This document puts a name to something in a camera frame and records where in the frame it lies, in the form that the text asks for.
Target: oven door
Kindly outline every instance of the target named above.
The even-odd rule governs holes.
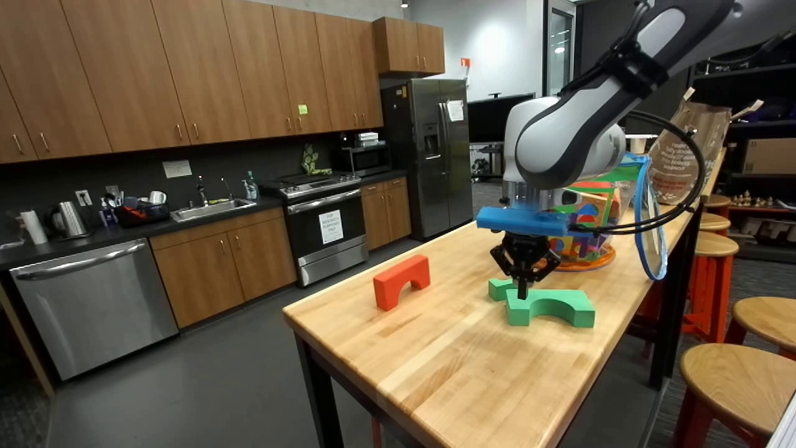
[[[295,203],[287,211],[295,259],[366,234],[357,190]]]

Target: kitchen sink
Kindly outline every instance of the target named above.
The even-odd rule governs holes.
[[[252,209],[256,203],[249,199],[208,199],[207,208],[185,208],[185,209],[172,209],[175,223],[193,223],[193,220],[207,220],[217,214],[229,214],[239,209]]]

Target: stool seat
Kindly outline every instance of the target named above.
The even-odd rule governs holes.
[[[700,220],[701,233],[726,233],[728,226],[732,226],[728,220],[722,214],[701,214]]]
[[[723,195],[711,195],[703,199],[703,209],[726,209],[728,205],[732,205],[732,199]]]
[[[773,433],[796,392],[796,362],[752,346],[693,346],[682,358],[682,375],[701,406],[757,437]]]
[[[728,236],[700,233],[696,236],[696,258],[734,258],[739,255],[739,244]]]
[[[796,352],[796,300],[748,297],[736,302],[732,319],[747,332],[758,335],[785,352]]]

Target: upper cabinet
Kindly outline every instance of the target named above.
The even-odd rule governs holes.
[[[277,39],[274,9],[243,0],[224,0],[232,51],[242,77],[243,102],[254,138],[282,138],[298,129],[289,108]]]
[[[441,75],[446,72],[446,48],[442,31],[381,19],[374,22],[375,32],[375,67],[382,75],[407,72],[407,75]]]
[[[24,162],[34,159],[28,129],[23,124],[23,117],[18,112],[18,104],[4,86],[4,77],[0,72],[0,162]]]
[[[188,143],[249,141],[221,0],[151,0]]]
[[[109,153],[63,6],[0,0],[0,19],[0,67],[38,157]]]
[[[382,119],[370,25],[331,15],[316,15],[316,25],[334,127],[381,127]]]
[[[329,133],[334,129],[329,97],[325,97],[325,72],[320,61],[316,15],[304,11],[274,9],[279,51],[284,63],[284,75],[289,83],[289,108],[290,122],[295,119],[295,133]]]
[[[188,146],[149,0],[63,0],[117,153]]]

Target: stainless steel refrigerator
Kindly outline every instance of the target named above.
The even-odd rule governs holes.
[[[381,90],[382,134],[407,174],[413,236],[430,240],[472,220],[467,88],[404,81]]]

